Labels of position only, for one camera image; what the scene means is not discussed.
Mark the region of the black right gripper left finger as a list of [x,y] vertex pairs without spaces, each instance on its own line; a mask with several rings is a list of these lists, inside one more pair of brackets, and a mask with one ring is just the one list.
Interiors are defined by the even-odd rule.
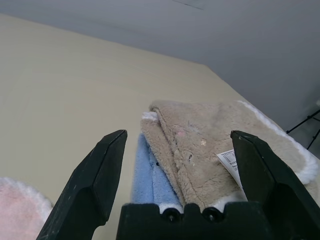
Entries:
[[118,190],[128,133],[104,136],[72,172],[37,236],[39,240],[90,240],[109,220]]

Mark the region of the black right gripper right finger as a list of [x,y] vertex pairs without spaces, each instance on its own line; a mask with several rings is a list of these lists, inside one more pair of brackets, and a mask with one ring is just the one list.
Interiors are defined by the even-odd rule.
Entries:
[[320,208],[293,170],[257,136],[230,137],[245,196],[260,203],[274,239],[318,240]]

